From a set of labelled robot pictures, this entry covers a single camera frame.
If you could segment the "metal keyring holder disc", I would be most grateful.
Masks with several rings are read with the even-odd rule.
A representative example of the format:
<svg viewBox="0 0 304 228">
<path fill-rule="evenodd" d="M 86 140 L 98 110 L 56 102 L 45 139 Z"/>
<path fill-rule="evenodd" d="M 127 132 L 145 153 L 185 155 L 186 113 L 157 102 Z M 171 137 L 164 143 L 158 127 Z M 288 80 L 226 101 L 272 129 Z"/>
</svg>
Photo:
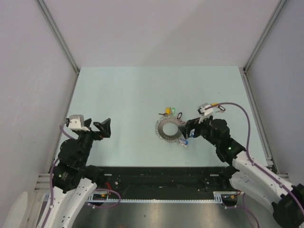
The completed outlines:
<svg viewBox="0 0 304 228">
<path fill-rule="evenodd" d="M 179 127 L 184 125 L 185 122 L 177 117 L 162 117 L 156 122 L 155 133 L 159 139 L 174 143 L 182 137 Z"/>
</svg>

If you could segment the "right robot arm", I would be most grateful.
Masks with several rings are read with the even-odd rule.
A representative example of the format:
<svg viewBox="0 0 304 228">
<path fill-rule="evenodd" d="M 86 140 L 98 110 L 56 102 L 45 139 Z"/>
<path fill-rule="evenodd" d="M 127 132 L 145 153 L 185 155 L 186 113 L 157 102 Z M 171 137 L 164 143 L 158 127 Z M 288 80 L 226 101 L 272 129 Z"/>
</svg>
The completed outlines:
<svg viewBox="0 0 304 228">
<path fill-rule="evenodd" d="M 228 167 L 219 178 L 223 190 L 240 190 L 268 209 L 282 228 L 298 228 L 304 223 L 304 186 L 294 185 L 279 177 L 254 158 L 248 150 L 230 136 L 223 119 L 199 118 L 179 126 L 185 138 L 194 133 L 215 146 L 216 155 Z"/>
</svg>

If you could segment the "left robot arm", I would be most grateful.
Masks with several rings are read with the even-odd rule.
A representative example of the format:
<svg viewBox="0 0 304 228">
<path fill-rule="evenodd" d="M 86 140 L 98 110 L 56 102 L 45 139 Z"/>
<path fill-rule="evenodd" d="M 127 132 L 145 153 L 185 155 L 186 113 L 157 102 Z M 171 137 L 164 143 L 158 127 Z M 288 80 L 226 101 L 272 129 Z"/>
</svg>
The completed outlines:
<svg viewBox="0 0 304 228">
<path fill-rule="evenodd" d="M 94 190 L 105 184 L 102 168 L 87 165 L 93 143 L 111 136 L 111 119 L 92 122 L 83 115 L 71 115 L 60 125 L 77 135 L 68 136 L 59 148 L 49 176 L 50 195 L 38 228 L 70 228 Z"/>
</svg>

